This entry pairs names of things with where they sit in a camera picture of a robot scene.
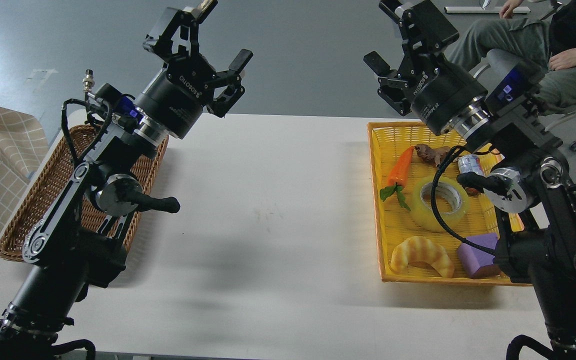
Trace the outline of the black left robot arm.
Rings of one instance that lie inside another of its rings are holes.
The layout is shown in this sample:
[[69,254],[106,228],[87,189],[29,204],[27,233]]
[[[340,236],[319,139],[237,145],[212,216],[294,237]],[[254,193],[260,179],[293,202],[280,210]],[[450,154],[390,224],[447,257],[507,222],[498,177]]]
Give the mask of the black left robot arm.
[[1,315],[0,360],[56,360],[78,349],[96,358],[87,339],[57,344],[58,333],[74,323],[73,304],[89,286],[105,289],[125,270],[124,240],[135,213],[181,208],[174,197],[146,194],[131,169],[141,157],[156,157],[167,136],[185,137],[204,110],[224,117],[245,93],[242,71],[252,51],[240,50],[224,71],[199,51],[199,27],[215,6],[204,0],[165,9],[142,43],[163,66],[137,97],[110,84],[93,90],[87,70],[83,100],[62,104],[73,171],[23,242],[32,270]]

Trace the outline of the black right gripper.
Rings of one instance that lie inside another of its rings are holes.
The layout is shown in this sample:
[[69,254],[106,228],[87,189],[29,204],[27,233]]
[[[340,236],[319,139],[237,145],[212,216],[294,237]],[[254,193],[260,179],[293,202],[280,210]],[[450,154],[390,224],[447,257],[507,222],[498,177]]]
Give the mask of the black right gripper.
[[380,0],[378,7],[400,32],[403,59],[395,69],[377,51],[364,55],[376,75],[377,93],[400,116],[414,112],[439,136],[488,91],[446,58],[446,48],[460,35],[431,0]]

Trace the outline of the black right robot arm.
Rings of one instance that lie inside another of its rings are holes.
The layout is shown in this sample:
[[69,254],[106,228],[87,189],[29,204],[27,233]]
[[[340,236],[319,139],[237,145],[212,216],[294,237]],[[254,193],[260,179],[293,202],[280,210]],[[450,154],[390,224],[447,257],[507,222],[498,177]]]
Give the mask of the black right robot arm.
[[513,283],[531,284],[550,347],[526,335],[506,351],[528,347],[548,360],[576,360],[576,183],[559,151],[562,141],[538,121],[532,95],[543,72],[519,59],[490,94],[444,50],[458,31],[430,0],[382,0],[379,8],[402,36],[403,59],[392,69],[373,51],[364,62],[377,75],[380,97],[403,116],[414,113],[436,135],[464,139],[448,153],[475,153],[486,145],[503,156],[487,177],[457,176],[494,205],[499,238],[494,262]]

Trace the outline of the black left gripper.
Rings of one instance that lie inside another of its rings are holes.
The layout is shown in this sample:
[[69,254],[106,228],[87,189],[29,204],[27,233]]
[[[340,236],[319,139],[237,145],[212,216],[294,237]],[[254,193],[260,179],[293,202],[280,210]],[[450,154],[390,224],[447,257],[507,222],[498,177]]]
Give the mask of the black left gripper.
[[[202,0],[196,7],[167,7],[142,41],[142,48],[163,64],[134,105],[177,139],[190,132],[205,107],[213,116],[224,117],[245,93],[242,79],[254,56],[251,50],[242,48],[228,69],[217,73],[199,52],[199,26],[217,4]],[[214,90],[221,88],[213,98]]]

